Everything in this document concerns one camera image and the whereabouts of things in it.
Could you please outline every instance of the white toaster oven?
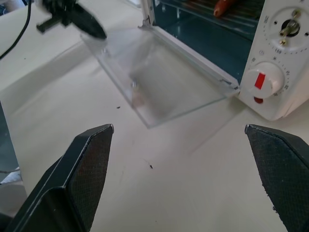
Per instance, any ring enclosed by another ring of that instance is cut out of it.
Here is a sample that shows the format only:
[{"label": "white toaster oven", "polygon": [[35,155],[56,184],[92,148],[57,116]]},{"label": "white toaster oven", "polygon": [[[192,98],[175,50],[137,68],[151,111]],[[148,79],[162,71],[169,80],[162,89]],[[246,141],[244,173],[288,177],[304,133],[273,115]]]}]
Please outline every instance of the white toaster oven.
[{"label": "white toaster oven", "polygon": [[142,0],[143,26],[84,38],[147,126],[236,96],[268,120],[309,98],[309,0]]}]

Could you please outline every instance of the textured gripper pad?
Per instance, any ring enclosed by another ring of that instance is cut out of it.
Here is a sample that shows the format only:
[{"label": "textured gripper pad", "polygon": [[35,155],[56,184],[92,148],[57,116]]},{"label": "textured gripper pad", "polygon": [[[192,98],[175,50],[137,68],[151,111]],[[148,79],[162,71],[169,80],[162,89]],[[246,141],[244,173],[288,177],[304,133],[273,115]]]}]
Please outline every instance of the textured gripper pad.
[{"label": "textured gripper pad", "polygon": [[70,199],[86,231],[90,231],[104,187],[111,141],[112,133],[106,131],[93,136],[69,182]]},{"label": "textured gripper pad", "polygon": [[309,231],[309,146],[280,130],[247,125],[266,193],[288,232]]}]

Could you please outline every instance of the temperature dial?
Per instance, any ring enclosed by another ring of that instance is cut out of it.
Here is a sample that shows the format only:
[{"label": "temperature dial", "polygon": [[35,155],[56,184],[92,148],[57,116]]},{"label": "temperature dial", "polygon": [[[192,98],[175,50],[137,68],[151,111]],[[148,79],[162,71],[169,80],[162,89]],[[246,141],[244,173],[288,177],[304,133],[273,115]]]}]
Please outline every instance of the temperature dial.
[{"label": "temperature dial", "polygon": [[254,97],[265,99],[278,92],[284,84],[284,74],[281,69],[269,62],[262,62],[248,70],[242,85]]}]

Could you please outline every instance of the table surface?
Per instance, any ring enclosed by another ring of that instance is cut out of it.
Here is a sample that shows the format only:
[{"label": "table surface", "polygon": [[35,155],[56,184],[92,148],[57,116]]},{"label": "table surface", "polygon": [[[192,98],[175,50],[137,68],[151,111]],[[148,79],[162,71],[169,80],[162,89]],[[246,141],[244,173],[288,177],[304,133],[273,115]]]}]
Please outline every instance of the table surface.
[{"label": "table surface", "polygon": [[[120,0],[82,3],[107,30],[142,21],[140,10]],[[1,32],[7,31],[1,33],[0,52],[25,17],[22,9],[0,18]],[[286,231],[262,187],[244,128],[277,128],[308,143],[308,102],[268,122],[237,99],[226,99],[148,130],[80,32],[58,26],[40,35],[35,24],[44,18],[33,9],[24,37],[0,64],[0,100],[28,194],[77,134],[113,123],[92,232]]]}]

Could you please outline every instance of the oven door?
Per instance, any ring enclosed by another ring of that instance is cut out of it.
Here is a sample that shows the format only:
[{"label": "oven door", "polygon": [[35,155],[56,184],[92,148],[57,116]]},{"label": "oven door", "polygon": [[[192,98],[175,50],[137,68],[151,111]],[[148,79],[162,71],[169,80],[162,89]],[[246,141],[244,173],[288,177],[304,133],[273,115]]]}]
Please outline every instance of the oven door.
[{"label": "oven door", "polygon": [[229,74],[159,28],[82,38],[149,128],[239,93]]}]

